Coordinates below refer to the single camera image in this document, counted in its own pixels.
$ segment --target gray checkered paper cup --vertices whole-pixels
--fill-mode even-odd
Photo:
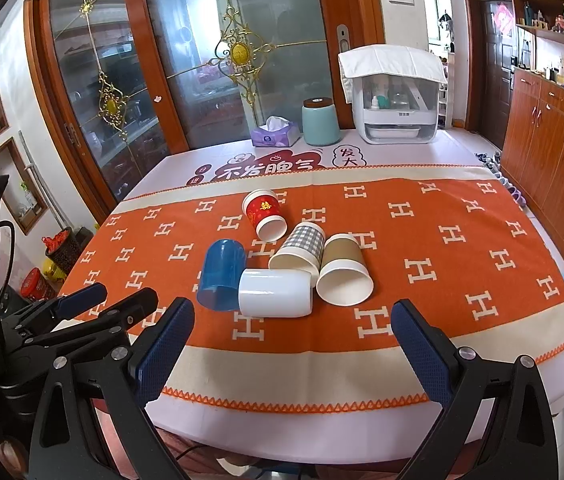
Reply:
[[[268,261],[269,269],[298,269],[311,274],[311,287],[318,282],[326,235],[313,222],[300,222]]]

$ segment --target purple tissue box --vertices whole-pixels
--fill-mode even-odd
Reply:
[[[251,130],[253,146],[258,148],[289,148],[299,138],[300,129],[294,122],[290,122],[288,126],[274,132],[269,132],[260,127]]]

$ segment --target blue plastic cup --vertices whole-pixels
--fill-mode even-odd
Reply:
[[[246,251],[235,240],[217,240],[206,251],[197,302],[226,312],[239,310],[239,279],[246,269]]]

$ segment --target screw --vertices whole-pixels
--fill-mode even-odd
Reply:
[[[475,359],[476,355],[475,350],[473,350],[473,348],[469,348],[468,346],[460,348],[459,354],[462,359],[466,359],[467,361],[472,361]]]
[[[66,359],[63,355],[60,355],[55,361],[52,362],[52,367],[56,370],[63,368],[68,359]]]
[[[520,358],[520,362],[524,368],[533,368],[536,365],[536,362],[533,361],[533,358],[529,357],[528,355],[523,355]]]
[[[124,346],[118,346],[117,348],[113,348],[113,351],[111,352],[111,357],[115,361],[124,359],[127,355],[128,355],[128,349]]]

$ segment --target drawer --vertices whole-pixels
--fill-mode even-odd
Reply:
[[[533,97],[540,97],[540,77],[527,72],[526,70],[516,70],[515,88]]]
[[[544,79],[540,83],[540,99],[564,112],[564,88]]]

